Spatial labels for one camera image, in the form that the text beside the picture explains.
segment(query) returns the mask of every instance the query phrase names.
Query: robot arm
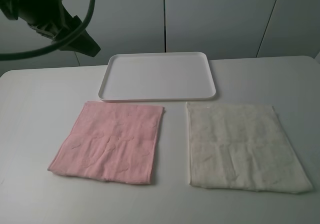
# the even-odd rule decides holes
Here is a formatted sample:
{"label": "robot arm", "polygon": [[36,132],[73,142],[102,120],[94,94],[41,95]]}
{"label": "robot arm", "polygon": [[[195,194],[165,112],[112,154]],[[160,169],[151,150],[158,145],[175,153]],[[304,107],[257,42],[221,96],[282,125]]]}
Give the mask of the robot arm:
{"label": "robot arm", "polygon": [[[72,17],[62,0],[0,0],[0,9],[11,20],[18,17],[40,35],[58,42],[71,34],[81,24],[78,16]],[[80,52],[94,57],[100,51],[98,44],[83,30],[72,42],[59,50]]]}

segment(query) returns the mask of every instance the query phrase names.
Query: tabletop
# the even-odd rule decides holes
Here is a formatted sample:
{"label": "tabletop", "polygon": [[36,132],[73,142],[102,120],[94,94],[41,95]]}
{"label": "tabletop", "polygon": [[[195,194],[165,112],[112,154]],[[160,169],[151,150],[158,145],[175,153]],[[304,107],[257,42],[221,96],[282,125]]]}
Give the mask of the tabletop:
{"label": "tabletop", "polygon": [[47,171],[106,66],[15,70],[0,78],[0,223],[319,224],[320,64],[306,56],[210,61],[222,103],[272,105],[315,190],[301,195],[188,184],[185,102],[165,108],[152,185]]}

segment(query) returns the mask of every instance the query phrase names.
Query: white table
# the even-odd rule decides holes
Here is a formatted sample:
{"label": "white table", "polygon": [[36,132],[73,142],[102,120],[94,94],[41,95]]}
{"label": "white table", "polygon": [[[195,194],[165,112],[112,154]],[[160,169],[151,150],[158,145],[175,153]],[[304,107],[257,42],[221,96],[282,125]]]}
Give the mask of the white table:
{"label": "white table", "polygon": [[[271,104],[320,186],[320,65],[305,56],[214,60],[215,102]],[[320,193],[206,190],[188,185],[184,102],[165,107],[154,185],[47,171],[105,66],[10,71],[0,78],[1,224],[319,224]]]}

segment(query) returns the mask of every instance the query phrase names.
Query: plastic tray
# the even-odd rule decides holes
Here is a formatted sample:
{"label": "plastic tray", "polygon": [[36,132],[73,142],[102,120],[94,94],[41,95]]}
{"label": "plastic tray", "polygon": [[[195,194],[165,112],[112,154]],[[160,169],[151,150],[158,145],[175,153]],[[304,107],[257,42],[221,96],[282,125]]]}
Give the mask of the plastic tray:
{"label": "plastic tray", "polygon": [[201,52],[120,54],[110,58],[99,98],[108,102],[203,100],[216,88]]}

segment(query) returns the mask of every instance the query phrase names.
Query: tray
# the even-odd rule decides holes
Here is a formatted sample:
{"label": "tray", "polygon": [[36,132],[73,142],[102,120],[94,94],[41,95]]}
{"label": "tray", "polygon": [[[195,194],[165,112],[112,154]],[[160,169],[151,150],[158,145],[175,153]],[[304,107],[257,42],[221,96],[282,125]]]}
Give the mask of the tray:
{"label": "tray", "polygon": [[99,98],[108,102],[203,100],[216,88],[201,52],[119,54],[110,58]]}

